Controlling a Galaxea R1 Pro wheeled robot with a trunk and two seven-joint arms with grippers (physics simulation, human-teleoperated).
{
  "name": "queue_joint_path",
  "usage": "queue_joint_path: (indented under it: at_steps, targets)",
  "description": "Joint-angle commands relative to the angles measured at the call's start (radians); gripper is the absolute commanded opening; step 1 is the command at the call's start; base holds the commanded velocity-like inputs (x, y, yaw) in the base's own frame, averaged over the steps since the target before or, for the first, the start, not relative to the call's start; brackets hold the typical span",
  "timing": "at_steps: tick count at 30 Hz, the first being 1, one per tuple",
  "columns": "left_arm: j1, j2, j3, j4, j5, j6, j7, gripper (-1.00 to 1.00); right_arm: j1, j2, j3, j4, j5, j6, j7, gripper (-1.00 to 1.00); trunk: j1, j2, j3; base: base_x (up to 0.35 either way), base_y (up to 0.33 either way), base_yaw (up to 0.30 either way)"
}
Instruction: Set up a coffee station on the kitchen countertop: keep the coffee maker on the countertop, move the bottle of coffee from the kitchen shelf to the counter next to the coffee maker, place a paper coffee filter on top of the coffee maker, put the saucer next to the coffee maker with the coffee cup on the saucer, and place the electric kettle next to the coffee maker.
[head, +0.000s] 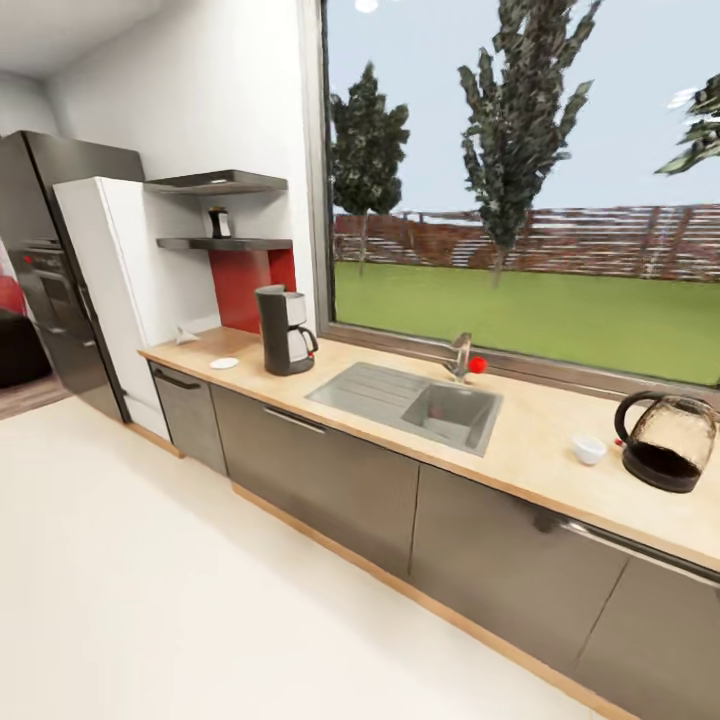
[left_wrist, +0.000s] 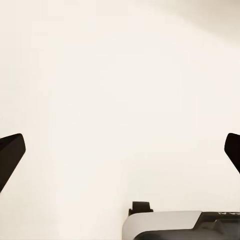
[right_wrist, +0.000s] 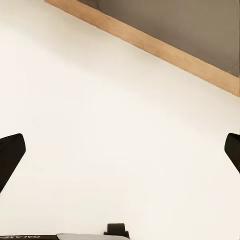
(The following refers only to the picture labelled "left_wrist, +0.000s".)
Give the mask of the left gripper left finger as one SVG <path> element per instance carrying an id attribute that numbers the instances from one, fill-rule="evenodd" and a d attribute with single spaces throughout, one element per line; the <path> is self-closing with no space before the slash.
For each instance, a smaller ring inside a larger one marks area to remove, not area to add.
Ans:
<path id="1" fill-rule="evenodd" d="M 0 193 L 25 152 L 26 145 L 21 133 L 0 139 Z"/>

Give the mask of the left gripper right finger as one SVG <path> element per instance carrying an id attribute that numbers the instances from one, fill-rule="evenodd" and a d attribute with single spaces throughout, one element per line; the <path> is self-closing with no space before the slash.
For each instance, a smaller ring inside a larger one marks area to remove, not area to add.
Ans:
<path id="1" fill-rule="evenodd" d="M 240 135 L 235 133 L 228 133 L 224 151 L 240 173 Z"/>

